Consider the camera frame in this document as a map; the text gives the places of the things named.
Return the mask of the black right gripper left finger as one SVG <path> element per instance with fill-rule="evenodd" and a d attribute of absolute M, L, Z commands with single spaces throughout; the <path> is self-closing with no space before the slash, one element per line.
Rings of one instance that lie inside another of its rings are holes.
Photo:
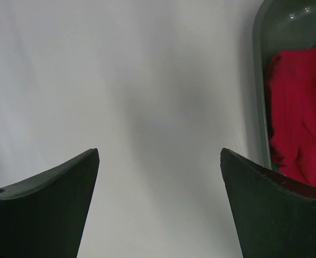
<path fill-rule="evenodd" d="M 98 168 L 89 149 L 0 188 L 0 257 L 77 257 Z"/>

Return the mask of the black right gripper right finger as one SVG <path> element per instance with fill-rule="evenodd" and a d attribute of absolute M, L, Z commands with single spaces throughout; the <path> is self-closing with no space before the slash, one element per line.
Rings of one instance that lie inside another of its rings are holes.
<path fill-rule="evenodd" d="M 220 168 L 243 257 L 316 257 L 316 188 L 223 148 Z"/>

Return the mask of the red t shirt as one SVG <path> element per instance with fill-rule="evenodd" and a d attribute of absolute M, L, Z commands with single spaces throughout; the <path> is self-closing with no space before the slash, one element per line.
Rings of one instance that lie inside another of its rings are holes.
<path fill-rule="evenodd" d="M 284 175 L 316 187 L 316 45 L 274 55 L 266 89 L 272 160 Z"/>

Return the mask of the dark green plastic tray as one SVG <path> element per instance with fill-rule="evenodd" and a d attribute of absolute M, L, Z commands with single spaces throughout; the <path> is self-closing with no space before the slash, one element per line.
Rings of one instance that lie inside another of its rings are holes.
<path fill-rule="evenodd" d="M 279 51 L 316 45 L 316 1 L 263 1 L 253 23 L 253 63 L 263 165 L 277 171 L 271 159 L 269 105 L 264 79 L 266 68 Z"/>

